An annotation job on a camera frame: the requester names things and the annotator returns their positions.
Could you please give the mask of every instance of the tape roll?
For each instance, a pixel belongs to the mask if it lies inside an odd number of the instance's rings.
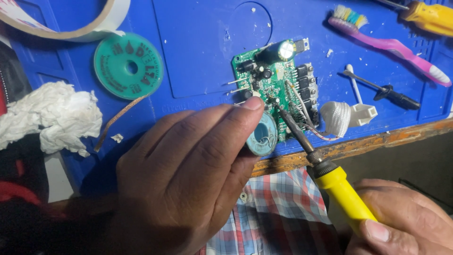
[[[130,0],[107,0],[101,14],[90,24],[71,32],[56,32],[30,17],[14,0],[0,0],[0,20],[29,34],[72,42],[92,42],[110,33],[123,36],[116,29],[126,18]]]

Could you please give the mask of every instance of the black screwdriver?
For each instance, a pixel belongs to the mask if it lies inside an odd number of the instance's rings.
[[[387,98],[388,100],[390,100],[392,103],[398,105],[399,107],[403,108],[403,109],[406,109],[406,110],[418,110],[420,109],[420,103],[413,100],[412,98],[404,95],[404,94],[401,94],[401,93],[398,93],[398,92],[395,92],[393,90],[393,86],[392,85],[385,85],[383,87],[381,86],[378,86],[372,82],[369,82],[363,78],[360,78],[358,77],[357,75],[351,73],[350,71],[348,70],[344,70],[343,71],[343,74],[351,77],[351,78],[354,78],[354,79],[357,79],[359,81],[362,81],[362,82],[365,82],[366,84],[370,85],[370,86],[373,86],[375,87],[376,89],[378,89],[378,92],[376,94],[376,96],[374,97],[374,101],[379,101],[383,98]]]

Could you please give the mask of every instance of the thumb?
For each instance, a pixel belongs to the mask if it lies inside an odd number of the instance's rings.
[[[373,220],[362,221],[360,231],[367,244],[382,255],[453,255],[453,250],[444,246]]]

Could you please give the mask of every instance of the tissue paper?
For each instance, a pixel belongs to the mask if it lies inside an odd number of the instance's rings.
[[[0,116],[0,150],[27,134],[40,133],[41,150],[54,153],[63,148],[87,157],[81,137],[98,137],[102,113],[94,91],[75,92],[64,82],[46,83],[21,100],[7,105]]]

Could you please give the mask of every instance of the blue silicone mat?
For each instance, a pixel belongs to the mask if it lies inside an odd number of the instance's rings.
[[[80,28],[102,10],[105,1],[17,0],[37,21],[55,31]],[[452,2],[427,0],[427,4]],[[350,128],[337,142],[446,118],[451,109],[452,89],[426,82],[423,76],[389,53],[372,49],[331,28],[326,18],[343,4],[368,17],[361,32],[375,38],[394,38],[453,77],[453,40],[430,34],[421,36],[406,27],[397,14],[367,0],[132,0],[119,28],[148,39],[162,55],[166,68],[160,88],[127,112],[109,130],[120,133],[117,144],[107,138],[99,153],[98,139],[84,139],[92,153],[82,158],[64,150],[68,170],[83,195],[116,190],[118,158],[162,116],[184,109],[199,110],[220,103],[236,103],[227,91],[235,84],[231,67],[236,54],[284,39],[309,38],[310,50],[296,56],[296,65],[312,62],[319,86],[318,103],[357,103],[349,79],[339,76],[346,64],[355,73],[376,84],[391,83],[395,90],[422,103],[419,111],[405,111],[387,100],[374,102],[375,91],[359,84],[365,104],[375,105],[378,116],[369,125]],[[12,45],[34,89],[49,81],[64,80],[77,91],[95,91],[106,123],[130,101],[110,94],[93,70],[93,55],[99,42],[71,43],[34,37],[9,29]],[[329,49],[333,53],[329,58]],[[327,145],[308,132],[316,146]],[[295,140],[278,144],[275,157],[300,151]]]

